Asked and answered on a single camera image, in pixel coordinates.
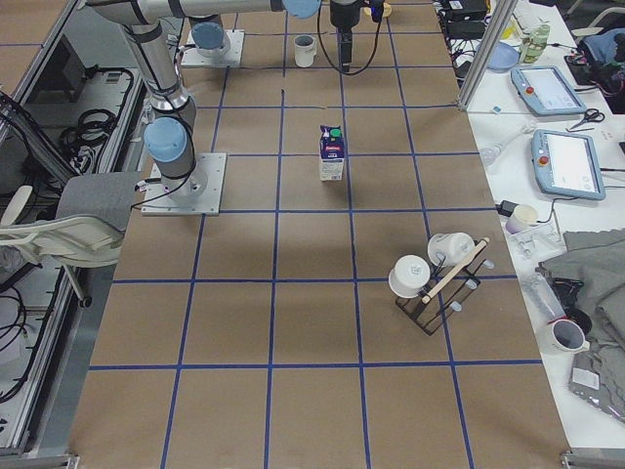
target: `blue joint cover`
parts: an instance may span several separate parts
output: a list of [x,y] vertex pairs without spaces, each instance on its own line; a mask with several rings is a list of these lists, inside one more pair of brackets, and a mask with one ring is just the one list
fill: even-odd
[[187,148],[187,131],[183,124],[171,117],[159,117],[148,124],[144,141],[152,157],[161,163],[178,159]]
[[282,5],[289,15],[303,20],[317,12],[321,0],[282,0]]
[[191,30],[193,42],[200,49],[219,49],[224,46],[224,29],[215,22],[199,22]]

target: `blue plate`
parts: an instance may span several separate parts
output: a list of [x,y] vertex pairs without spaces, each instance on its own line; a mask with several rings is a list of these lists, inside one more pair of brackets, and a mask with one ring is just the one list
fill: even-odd
[[493,71],[508,71],[519,62],[520,55],[519,51],[514,47],[505,42],[499,42],[492,56],[490,56],[488,69]]

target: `white table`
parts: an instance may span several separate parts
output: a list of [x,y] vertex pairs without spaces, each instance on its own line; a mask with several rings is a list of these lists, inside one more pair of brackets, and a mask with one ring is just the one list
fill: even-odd
[[[548,20],[552,32],[550,43],[574,45],[562,17],[555,7],[532,5],[542,19]],[[541,64],[554,64],[576,87],[563,56],[564,48],[548,47],[538,61]],[[625,115],[612,115],[601,93],[598,91],[580,94],[587,107],[597,107],[605,113],[606,120],[601,124],[584,125],[595,130],[584,132],[590,135],[597,149],[602,167],[625,168],[625,154],[618,142],[625,141]],[[493,107],[501,107],[495,114]],[[579,120],[579,116],[540,117],[533,116],[513,87],[510,74],[487,71],[468,110],[478,148],[490,147],[502,138],[518,131],[523,124],[537,120],[538,128],[564,131],[564,128]],[[552,197],[538,189],[531,163],[531,135],[522,135],[509,144],[493,166],[486,171],[488,183],[495,201],[502,199],[534,206],[539,219],[549,216]],[[625,173],[608,173],[604,183],[625,186]],[[558,202],[556,212],[563,232],[592,231],[625,228],[623,205],[625,190],[607,191],[603,201],[574,200]],[[509,248],[519,278],[531,275],[539,261],[553,257],[554,250],[536,251],[530,260],[525,259],[515,244],[509,239]],[[547,322],[547,319],[525,298],[529,317],[534,329]],[[572,357],[565,355],[543,355],[545,369],[563,428],[572,448],[625,448],[625,425],[592,407],[567,390]]]

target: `scissors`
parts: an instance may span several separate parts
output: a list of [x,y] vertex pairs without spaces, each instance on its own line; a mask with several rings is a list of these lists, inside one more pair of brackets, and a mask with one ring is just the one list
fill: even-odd
[[588,122],[603,122],[604,120],[605,120],[605,114],[600,112],[598,109],[591,107],[589,109],[586,109],[586,112],[584,112],[584,117],[582,118],[582,120],[580,120],[575,125],[573,125],[572,127],[566,130],[570,132],[571,130],[579,127],[582,124],[586,124]]

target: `cup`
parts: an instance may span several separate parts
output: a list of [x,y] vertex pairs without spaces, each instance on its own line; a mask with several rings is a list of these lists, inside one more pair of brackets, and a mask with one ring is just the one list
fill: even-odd
[[476,247],[466,233],[435,234],[428,242],[428,257],[435,266],[455,266]]
[[297,36],[295,44],[295,64],[300,67],[311,66],[316,56],[316,39],[307,34]]
[[430,280],[430,266],[419,256],[403,256],[389,273],[389,287],[401,298],[415,298]]
[[506,222],[506,230],[511,235],[530,229],[536,225],[538,212],[531,205],[517,205]]
[[536,332],[540,351],[545,354],[577,354],[590,349],[584,331],[572,320],[554,320]]

